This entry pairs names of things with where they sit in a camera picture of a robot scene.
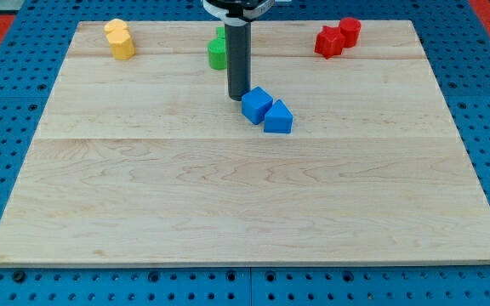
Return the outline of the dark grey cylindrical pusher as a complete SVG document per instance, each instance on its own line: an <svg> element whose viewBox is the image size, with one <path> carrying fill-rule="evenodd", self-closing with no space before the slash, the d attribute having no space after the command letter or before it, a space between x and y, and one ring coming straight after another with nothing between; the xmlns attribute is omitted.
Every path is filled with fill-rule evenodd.
<svg viewBox="0 0 490 306"><path fill-rule="evenodd" d="M241 101L250 91L251 25L238 18L225 21L226 70L229 97Z"/></svg>

